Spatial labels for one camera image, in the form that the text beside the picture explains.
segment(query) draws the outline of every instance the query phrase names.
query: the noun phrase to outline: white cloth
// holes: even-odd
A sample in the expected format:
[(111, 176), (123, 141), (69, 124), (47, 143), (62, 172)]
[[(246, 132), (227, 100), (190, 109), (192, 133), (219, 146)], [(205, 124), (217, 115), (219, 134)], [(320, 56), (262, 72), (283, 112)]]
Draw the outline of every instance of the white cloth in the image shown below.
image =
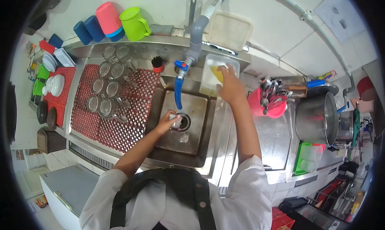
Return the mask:
[[(82, 229), (109, 229), (113, 198), (127, 179), (118, 169), (100, 175), (80, 215)], [(272, 203), (267, 185), (262, 161), (257, 156), (238, 167), (225, 198), (220, 198), (218, 187), (210, 183), (210, 205), (216, 229), (270, 230)], [(166, 191), (164, 183), (151, 182), (126, 205), (126, 227), (112, 230), (151, 230), (158, 222), (168, 230), (200, 229), (193, 209), (180, 204), (172, 191)]]

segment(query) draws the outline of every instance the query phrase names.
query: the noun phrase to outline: faucet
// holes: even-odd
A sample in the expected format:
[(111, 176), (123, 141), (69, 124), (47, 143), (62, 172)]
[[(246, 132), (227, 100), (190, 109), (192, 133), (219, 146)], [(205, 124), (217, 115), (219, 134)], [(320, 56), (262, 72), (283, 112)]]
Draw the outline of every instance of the faucet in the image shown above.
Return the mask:
[(182, 93), (182, 85), (184, 81), (184, 77), (191, 64), (198, 60), (199, 55), (202, 51), (202, 36), (205, 27), (209, 24), (209, 19), (213, 15), (214, 11), (219, 7), (224, 0), (213, 0), (211, 4), (206, 9), (203, 15), (200, 15), (199, 18), (193, 23), (190, 32), (190, 49), (187, 52), (186, 60), (182, 63), (179, 60), (175, 61), (176, 67), (180, 68), (178, 76), (175, 78), (175, 103), (178, 110), (182, 109), (182, 102), (180, 100), (180, 95)]

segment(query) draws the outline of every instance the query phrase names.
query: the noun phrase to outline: person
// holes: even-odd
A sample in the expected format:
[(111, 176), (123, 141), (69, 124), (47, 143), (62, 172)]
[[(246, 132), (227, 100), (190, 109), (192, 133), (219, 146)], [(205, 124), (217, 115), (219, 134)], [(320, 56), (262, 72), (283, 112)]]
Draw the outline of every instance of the person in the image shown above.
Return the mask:
[(226, 197), (197, 171), (152, 169), (137, 173), (156, 141), (178, 120), (170, 110), (149, 134), (123, 155), (99, 181), (80, 214), (84, 230), (241, 230), (272, 226), (272, 204), (261, 148), (246, 90), (231, 65), (219, 95), (231, 106), (238, 138), (239, 166)]

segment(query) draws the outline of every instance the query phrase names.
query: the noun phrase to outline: pink utensil holder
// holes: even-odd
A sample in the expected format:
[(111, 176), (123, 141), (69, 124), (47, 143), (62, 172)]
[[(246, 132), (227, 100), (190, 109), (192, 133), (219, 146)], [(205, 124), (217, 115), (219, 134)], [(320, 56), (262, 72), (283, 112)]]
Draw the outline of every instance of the pink utensil holder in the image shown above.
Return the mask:
[(106, 2), (100, 5), (95, 13), (105, 35), (116, 32), (122, 26), (118, 11), (116, 11), (112, 2)]
[(247, 98), (247, 101), (250, 105), (251, 113), (254, 116), (268, 116), (270, 118), (276, 119), (283, 115), (283, 113), (286, 110), (286, 102), (283, 102), (282, 104), (269, 109), (267, 111), (267, 115), (263, 114), (263, 107), (261, 106), (261, 89), (258, 88), (254, 90), (249, 97)]

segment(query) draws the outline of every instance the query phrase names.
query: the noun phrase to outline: apron strap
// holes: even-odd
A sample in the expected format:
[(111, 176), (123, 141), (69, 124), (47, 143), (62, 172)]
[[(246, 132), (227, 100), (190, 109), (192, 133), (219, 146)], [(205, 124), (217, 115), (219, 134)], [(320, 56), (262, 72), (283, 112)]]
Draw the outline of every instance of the apron strap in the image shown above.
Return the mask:
[(166, 183), (178, 200), (198, 213), (201, 230), (216, 230), (210, 205), (209, 182), (197, 171), (181, 169), (152, 169), (128, 179), (113, 199), (110, 229), (126, 225), (127, 203), (152, 180)]

